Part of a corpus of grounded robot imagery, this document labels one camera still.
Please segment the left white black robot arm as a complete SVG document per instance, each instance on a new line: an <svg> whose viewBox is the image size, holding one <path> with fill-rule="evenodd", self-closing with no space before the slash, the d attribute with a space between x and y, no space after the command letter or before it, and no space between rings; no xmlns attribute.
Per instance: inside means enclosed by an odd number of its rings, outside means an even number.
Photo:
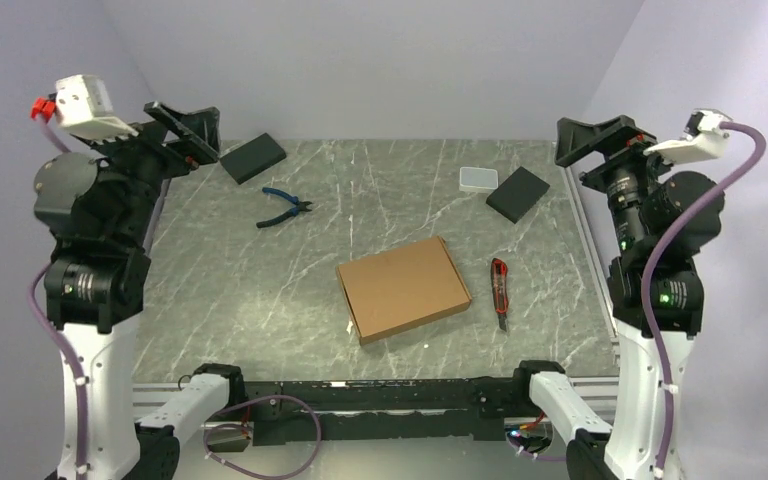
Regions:
<svg viewBox="0 0 768 480"><path fill-rule="evenodd" d="M32 310L54 340L64 375L58 479L170 479L182 446L213 414L247 406L240 368L205 364L183 389L136 418L132 369L151 265L146 239L165 181L220 157L220 113L159 102L146 123L117 124L89 153L47 161L34 179L35 217L55 246Z"/></svg>

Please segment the red black utility knife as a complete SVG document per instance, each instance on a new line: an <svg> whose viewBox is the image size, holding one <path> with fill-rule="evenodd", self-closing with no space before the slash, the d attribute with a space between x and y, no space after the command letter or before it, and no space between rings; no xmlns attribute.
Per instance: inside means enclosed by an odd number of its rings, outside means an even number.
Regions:
<svg viewBox="0 0 768 480"><path fill-rule="evenodd" d="M498 319L498 326L503 332L508 332L507 312L509 298L507 293L508 267L499 258L491 261L491 284L494 309Z"/></svg>

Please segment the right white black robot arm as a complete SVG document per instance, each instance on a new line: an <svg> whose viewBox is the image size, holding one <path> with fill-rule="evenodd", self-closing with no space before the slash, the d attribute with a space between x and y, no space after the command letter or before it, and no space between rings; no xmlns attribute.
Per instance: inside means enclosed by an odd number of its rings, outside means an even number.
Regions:
<svg viewBox="0 0 768 480"><path fill-rule="evenodd" d="M671 437L685 363L701 329L704 287L694 264L721 231L725 200L690 164L723 155L727 116L695 110L676 140L659 141L625 115L597 124L557 123L555 162L592 153L600 165L581 184L603 193L619 248L607 275L619 344L616 411L603 420L560 365L524 361L511 388L517 411L541 411L563 440L573 479L677 479Z"/></svg>

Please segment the brown cardboard express box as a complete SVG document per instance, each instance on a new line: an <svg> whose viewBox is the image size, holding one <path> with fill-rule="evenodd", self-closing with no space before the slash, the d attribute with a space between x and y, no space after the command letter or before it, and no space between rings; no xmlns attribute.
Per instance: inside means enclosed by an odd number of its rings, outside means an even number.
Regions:
<svg viewBox="0 0 768 480"><path fill-rule="evenodd" d="M362 346L464 312L472 303L440 236L340 264L336 274Z"/></svg>

